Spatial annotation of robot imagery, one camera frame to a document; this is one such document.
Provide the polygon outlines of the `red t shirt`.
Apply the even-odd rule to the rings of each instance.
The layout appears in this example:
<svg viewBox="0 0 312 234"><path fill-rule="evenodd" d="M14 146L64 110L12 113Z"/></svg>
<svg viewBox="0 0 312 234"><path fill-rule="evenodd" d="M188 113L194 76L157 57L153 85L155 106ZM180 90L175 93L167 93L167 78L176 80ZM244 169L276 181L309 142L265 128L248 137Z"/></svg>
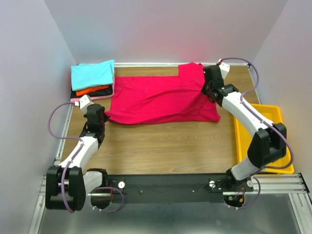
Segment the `red t shirt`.
<svg viewBox="0 0 312 234"><path fill-rule="evenodd" d="M218 122L215 104L201 93L203 65L183 64L176 76L116 77L110 121L159 124L181 121Z"/></svg>

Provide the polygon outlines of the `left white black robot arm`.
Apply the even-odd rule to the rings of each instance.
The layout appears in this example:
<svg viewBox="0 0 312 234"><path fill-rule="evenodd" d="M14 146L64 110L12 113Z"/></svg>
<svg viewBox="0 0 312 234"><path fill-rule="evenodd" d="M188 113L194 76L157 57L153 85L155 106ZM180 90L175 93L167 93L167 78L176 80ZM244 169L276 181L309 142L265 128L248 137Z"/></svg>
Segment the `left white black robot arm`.
<svg viewBox="0 0 312 234"><path fill-rule="evenodd" d="M67 210L70 213L80 211L86 200L87 193L106 183L105 169L92 169L86 176L92 177L96 184L84 179L83 169L92 155L100 148L105 138L105 123L109 116L105 108L91 101L79 105L86 122L79 137L60 137L58 139L76 139L78 143L70 155L58 166L51 166L46 173L45 207L49 210Z"/></svg>

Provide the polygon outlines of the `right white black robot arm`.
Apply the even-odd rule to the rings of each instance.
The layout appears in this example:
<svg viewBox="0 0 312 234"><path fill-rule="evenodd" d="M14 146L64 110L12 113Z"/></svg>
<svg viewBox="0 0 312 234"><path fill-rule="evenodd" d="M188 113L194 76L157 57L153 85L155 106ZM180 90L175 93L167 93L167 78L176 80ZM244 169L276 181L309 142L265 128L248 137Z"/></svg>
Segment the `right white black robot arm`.
<svg viewBox="0 0 312 234"><path fill-rule="evenodd" d="M268 164L286 155L285 125L275 124L264 117L245 100L234 85L226 85L224 79L229 70L229 65L225 63L204 67L201 92L211 103L218 104L236 117L252 140L246 158L228 169L222 179L210 183L213 189L234 189Z"/></svg>

